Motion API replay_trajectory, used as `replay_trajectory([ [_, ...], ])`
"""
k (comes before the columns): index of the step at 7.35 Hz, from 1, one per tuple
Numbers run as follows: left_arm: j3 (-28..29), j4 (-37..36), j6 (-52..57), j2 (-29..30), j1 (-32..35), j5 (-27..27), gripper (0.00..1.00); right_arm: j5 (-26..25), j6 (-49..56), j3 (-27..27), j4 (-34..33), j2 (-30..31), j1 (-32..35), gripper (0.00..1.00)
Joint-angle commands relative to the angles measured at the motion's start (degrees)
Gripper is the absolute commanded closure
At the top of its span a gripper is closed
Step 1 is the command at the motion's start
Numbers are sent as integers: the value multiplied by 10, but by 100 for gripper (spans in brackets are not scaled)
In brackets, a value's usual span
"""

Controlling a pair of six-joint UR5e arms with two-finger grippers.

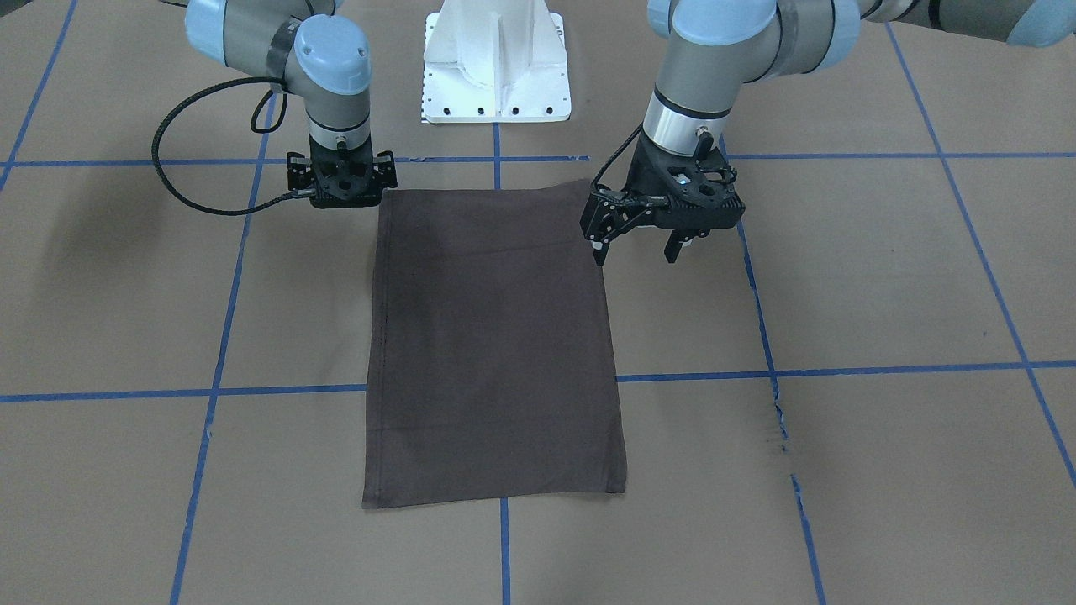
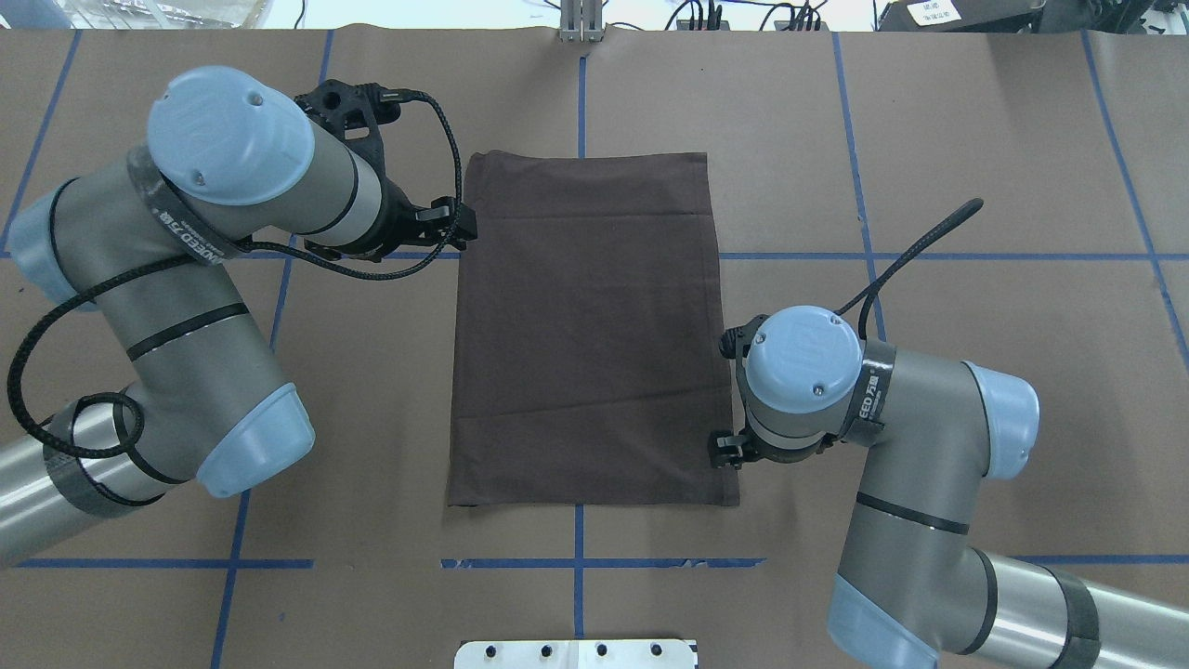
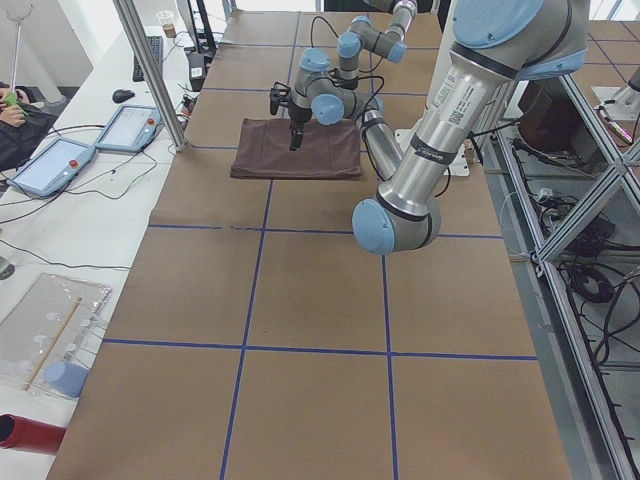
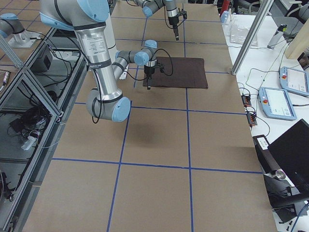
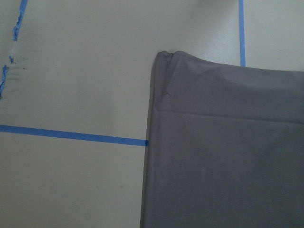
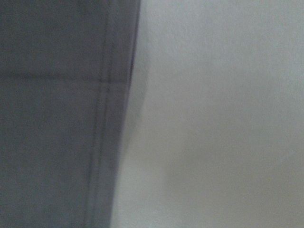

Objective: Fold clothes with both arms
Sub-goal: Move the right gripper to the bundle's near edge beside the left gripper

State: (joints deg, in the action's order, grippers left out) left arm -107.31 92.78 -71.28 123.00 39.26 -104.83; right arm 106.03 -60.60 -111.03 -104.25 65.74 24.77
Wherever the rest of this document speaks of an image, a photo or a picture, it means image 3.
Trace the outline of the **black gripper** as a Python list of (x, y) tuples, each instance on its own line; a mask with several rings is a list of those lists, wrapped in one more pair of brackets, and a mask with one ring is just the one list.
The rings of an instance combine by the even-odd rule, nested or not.
[(301, 107), (294, 101), (290, 101), (288, 105), (288, 113), (291, 129), (289, 150), (297, 151), (301, 147), (304, 138), (304, 125), (312, 118), (312, 110), (310, 108)]

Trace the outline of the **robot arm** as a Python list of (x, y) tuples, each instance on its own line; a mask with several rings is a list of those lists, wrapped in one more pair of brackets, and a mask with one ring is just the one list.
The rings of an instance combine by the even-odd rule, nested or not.
[(392, 18), (385, 31), (377, 30), (371, 20), (359, 15), (337, 40), (338, 67), (336, 78), (344, 88), (355, 90), (359, 82), (359, 57), (362, 50), (393, 63), (399, 63), (407, 49), (406, 33), (418, 13), (416, 1), (366, 1), (376, 10), (390, 13)]
[(399, 62), (417, 13), (413, 1), (380, 1), (391, 22), (377, 30), (355, 18), (338, 42), (332, 63), (321, 49), (305, 50), (292, 86), (270, 93), (272, 109), (290, 117), (292, 149), (301, 146), (307, 122), (356, 123), (380, 177), (371, 199), (352, 215), (358, 244), (376, 255), (421, 248), (440, 228), (434, 189), (495, 90), (508, 82), (559, 77), (577, 71), (587, 52), (589, 5), (585, 1), (460, 1), (453, 10), (451, 66), (425, 109), (409, 144), (401, 148), (377, 98), (355, 89), (360, 53)]

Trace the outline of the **person's hand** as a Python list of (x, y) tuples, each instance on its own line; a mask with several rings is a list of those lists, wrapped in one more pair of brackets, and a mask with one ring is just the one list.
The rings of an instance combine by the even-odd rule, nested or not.
[(12, 126), (20, 127), (26, 122), (26, 115), (20, 106), (10, 105), (6, 97), (11, 94), (8, 88), (1, 88), (1, 121)]

